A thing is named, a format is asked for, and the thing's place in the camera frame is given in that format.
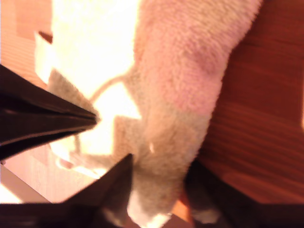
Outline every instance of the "white plush fur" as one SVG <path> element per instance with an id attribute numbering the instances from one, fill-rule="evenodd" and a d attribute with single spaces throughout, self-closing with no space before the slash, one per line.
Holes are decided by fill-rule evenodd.
<path id="1" fill-rule="evenodd" d="M 36 34 L 36 73 L 49 82 L 58 71 L 102 118 L 79 135 L 80 154 L 75 137 L 52 143 L 53 152 L 96 176 L 134 154 L 129 216 L 161 227 L 207 133 L 229 55 L 260 3 L 53 0 L 53 43 Z M 56 81 L 48 90 L 80 102 Z"/>

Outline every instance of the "beige plush fabric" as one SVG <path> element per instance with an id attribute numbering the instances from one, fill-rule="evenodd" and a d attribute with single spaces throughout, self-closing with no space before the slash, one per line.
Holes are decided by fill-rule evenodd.
<path id="1" fill-rule="evenodd" d="M 35 35 L 36 73 L 50 92 L 102 119 L 52 143 L 53 152 L 97 178 L 134 154 L 129 216 L 161 227 L 207 133 L 229 55 L 260 3 L 53 0 L 53 43 Z"/>

